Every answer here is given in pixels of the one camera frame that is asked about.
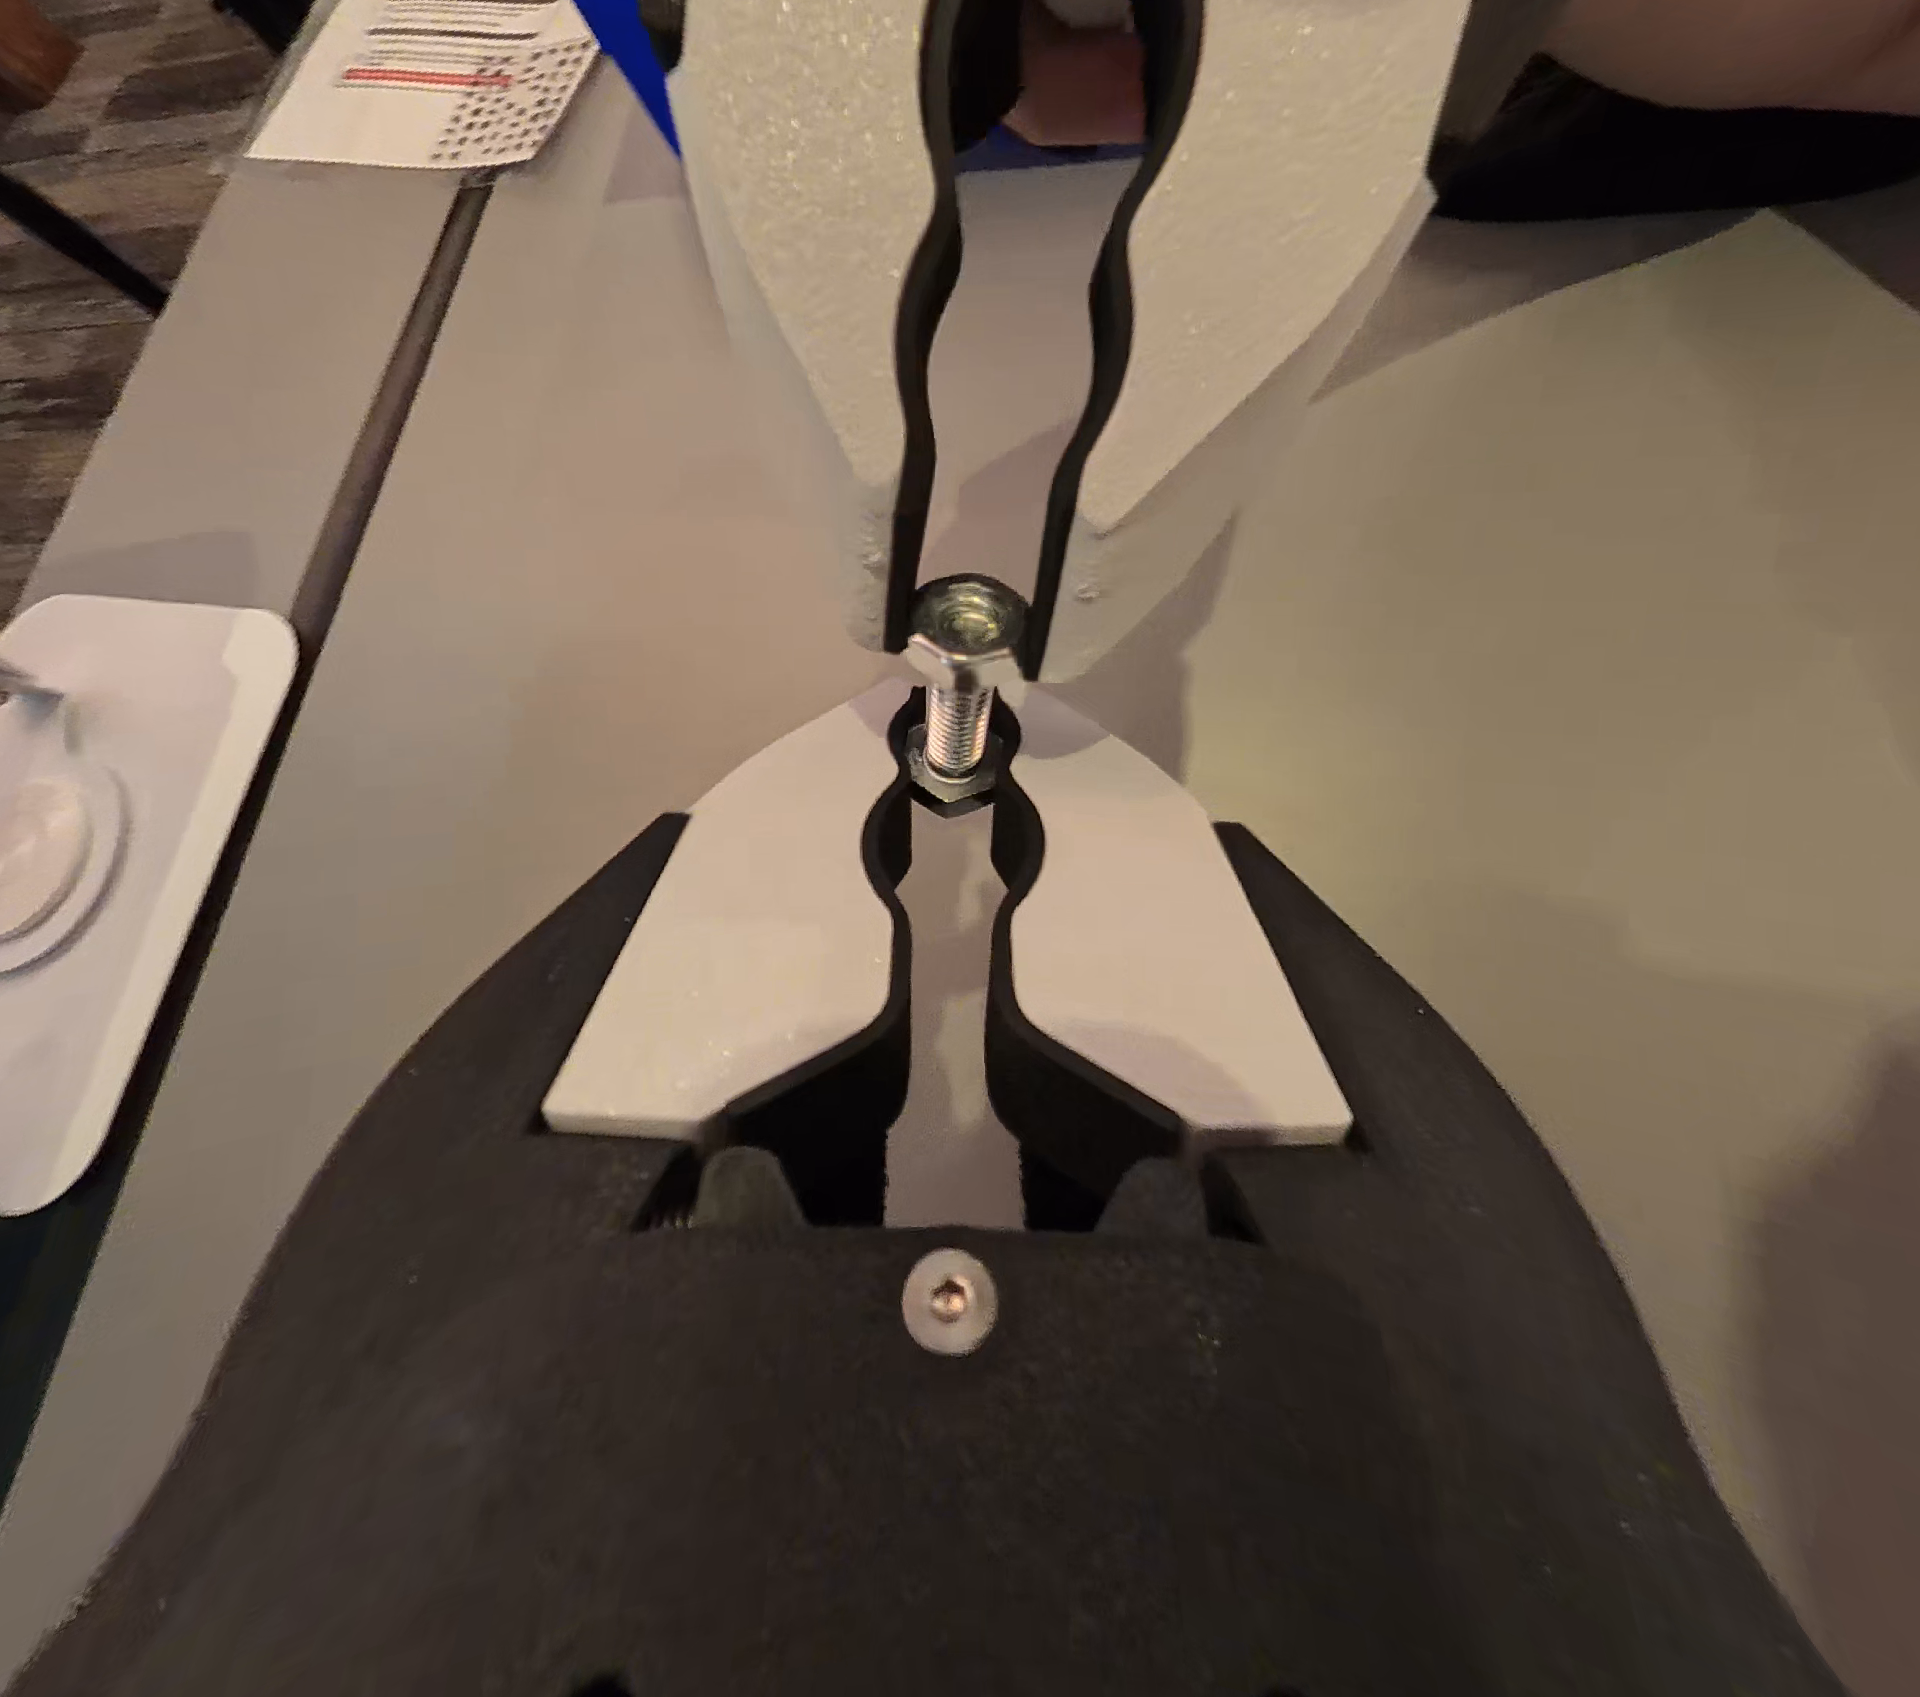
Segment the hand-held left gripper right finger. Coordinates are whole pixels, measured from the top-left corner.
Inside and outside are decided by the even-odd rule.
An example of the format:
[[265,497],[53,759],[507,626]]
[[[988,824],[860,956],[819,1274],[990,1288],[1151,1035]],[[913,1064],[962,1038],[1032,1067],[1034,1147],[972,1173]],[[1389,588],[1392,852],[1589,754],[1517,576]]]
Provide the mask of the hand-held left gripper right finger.
[[1206,810],[1032,691],[992,804],[986,1083],[1028,1153],[1331,1147],[1352,1111]]

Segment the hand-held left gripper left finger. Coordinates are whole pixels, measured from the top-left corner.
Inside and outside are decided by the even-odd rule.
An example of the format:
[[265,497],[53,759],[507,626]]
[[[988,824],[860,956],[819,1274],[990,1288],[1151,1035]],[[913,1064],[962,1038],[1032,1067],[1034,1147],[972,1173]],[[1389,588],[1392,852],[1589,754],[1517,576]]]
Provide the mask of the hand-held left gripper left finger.
[[862,692],[698,799],[541,1113],[567,1135],[712,1136],[755,1088],[868,1028],[895,916],[862,838],[906,692]]

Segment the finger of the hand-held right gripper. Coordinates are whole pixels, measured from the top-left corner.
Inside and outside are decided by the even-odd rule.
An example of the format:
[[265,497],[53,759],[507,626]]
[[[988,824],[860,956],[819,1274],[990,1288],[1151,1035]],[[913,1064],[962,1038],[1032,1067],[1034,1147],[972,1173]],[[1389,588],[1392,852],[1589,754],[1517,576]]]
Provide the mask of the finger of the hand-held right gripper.
[[1126,237],[1117,402],[1076,484],[1034,680],[1189,574],[1425,221],[1473,0],[1200,0],[1192,91]]
[[928,0],[685,0],[668,95],[733,348],[831,566],[885,648],[906,427],[896,333],[935,211],[921,105]]

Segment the silver hex bolt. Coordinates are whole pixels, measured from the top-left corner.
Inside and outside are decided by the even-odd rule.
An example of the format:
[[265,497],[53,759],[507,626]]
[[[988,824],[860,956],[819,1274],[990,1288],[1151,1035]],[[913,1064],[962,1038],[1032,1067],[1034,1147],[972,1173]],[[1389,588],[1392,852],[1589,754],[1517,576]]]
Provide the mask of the silver hex bolt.
[[1022,673],[1028,604],[1007,583],[956,574],[915,597],[904,655],[924,685],[924,770],[977,777],[988,759],[996,696]]

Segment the person's right hand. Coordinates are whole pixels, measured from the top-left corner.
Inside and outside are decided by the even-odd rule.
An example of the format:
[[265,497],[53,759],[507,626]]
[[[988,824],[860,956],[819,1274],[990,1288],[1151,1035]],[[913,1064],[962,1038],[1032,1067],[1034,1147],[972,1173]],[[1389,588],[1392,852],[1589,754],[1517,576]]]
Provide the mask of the person's right hand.
[[1019,95],[1003,117],[1040,148],[1107,148],[1147,136],[1144,53],[1125,26],[1075,29],[1046,5],[1020,22]]

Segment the black wrist rest pad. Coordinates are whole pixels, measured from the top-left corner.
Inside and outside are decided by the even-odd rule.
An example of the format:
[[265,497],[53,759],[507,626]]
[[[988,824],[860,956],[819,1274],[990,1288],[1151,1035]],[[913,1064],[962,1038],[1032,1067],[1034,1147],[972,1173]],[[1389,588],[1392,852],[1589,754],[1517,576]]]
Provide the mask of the black wrist rest pad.
[[1436,154],[1433,187],[1445,221],[1527,224],[1821,202],[1917,173],[1915,117],[1658,105],[1538,54],[1479,138]]

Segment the white document stand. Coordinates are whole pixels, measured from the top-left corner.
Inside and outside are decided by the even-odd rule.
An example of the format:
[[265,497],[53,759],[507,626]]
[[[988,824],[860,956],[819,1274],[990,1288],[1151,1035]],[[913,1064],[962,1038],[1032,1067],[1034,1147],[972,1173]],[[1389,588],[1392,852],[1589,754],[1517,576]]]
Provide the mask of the white document stand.
[[102,1151],[297,677],[272,613],[57,595],[6,628],[2,1210]]

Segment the brown wooden block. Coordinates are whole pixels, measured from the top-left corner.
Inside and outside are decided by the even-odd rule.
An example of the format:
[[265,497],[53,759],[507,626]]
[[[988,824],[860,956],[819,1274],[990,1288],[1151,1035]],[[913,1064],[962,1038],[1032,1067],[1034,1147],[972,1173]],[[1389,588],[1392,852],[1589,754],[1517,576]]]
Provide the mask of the brown wooden block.
[[49,107],[73,77],[82,45],[35,0],[2,0],[2,114]]

